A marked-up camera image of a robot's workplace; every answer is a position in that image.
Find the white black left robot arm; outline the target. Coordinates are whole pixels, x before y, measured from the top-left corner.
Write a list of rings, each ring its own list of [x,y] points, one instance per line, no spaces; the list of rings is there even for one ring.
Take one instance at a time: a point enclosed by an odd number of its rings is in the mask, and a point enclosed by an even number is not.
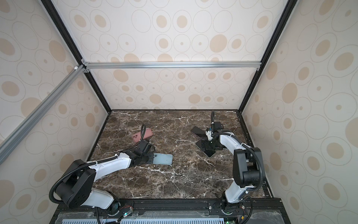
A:
[[[81,159],[73,161],[49,190],[49,199],[70,209],[90,206],[107,210],[115,205],[115,198],[108,191],[95,189],[94,182],[119,170],[152,164],[154,152],[154,145],[141,140],[136,146],[112,157],[90,162]]]

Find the light blue phone case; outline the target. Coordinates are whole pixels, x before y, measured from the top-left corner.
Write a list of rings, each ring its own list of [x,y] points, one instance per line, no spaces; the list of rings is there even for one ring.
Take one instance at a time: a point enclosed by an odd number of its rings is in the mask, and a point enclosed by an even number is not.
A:
[[[154,153],[153,154],[153,164],[156,165],[172,165],[173,155],[171,154],[161,154]]]

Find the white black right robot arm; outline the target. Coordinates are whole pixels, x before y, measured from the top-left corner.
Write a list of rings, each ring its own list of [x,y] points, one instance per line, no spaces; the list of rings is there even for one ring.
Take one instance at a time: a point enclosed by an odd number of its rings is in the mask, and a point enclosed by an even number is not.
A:
[[[258,191],[264,182],[265,170],[261,150],[250,147],[234,133],[225,130],[218,121],[201,130],[194,127],[191,132],[201,138],[196,145],[208,157],[216,151],[227,149],[233,155],[233,182],[224,192],[228,203],[237,203],[252,191]]]

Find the black phone white edge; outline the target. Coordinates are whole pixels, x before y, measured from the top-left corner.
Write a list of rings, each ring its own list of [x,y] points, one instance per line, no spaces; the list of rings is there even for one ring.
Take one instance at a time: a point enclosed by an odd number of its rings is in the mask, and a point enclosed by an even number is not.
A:
[[[196,142],[196,146],[208,157],[212,157],[217,148],[217,146],[209,140],[199,140]]]

